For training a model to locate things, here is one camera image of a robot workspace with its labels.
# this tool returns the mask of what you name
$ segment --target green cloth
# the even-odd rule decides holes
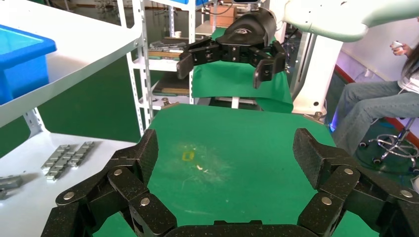
[[[224,28],[217,28],[212,38],[223,35],[224,31]],[[265,111],[291,113],[293,101],[285,73],[278,73],[272,81],[263,82],[259,89],[254,89],[254,71],[249,64],[222,61],[196,66],[193,96],[251,97]]]
[[[178,226],[214,220],[296,224],[316,193],[293,157],[294,133],[302,127],[334,145],[326,127],[298,115],[199,105],[161,110],[150,126],[159,158],[148,188]],[[134,236],[127,228],[116,214],[95,237]],[[347,212],[334,237],[353,236],[378,234]]]

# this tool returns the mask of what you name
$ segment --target small yellow piece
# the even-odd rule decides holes
[[[183,156],[182,156],[182,160],[183,161],[192,161],[194,159],[194,157],[195,157],[195,152],[194,151],[184,152]]]

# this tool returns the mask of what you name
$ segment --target person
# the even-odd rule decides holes
[[[419,44],[414,49],[403,44],[392,50],[394,55],[407,56],[400,80],[350,83],[339,99],[332,138],[351,156],[376,119],[419,117]]]

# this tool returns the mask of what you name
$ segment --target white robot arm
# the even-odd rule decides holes
[[[419,16],[419,0],[273,0],[277,20],[342,42],[362,39],[369,27]]]

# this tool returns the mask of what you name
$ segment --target jeans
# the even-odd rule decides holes
[[[375,119],[419,117],[419,94],[400,90],[396,81],[346,85],[332,122],[336,146],[352,156]]]

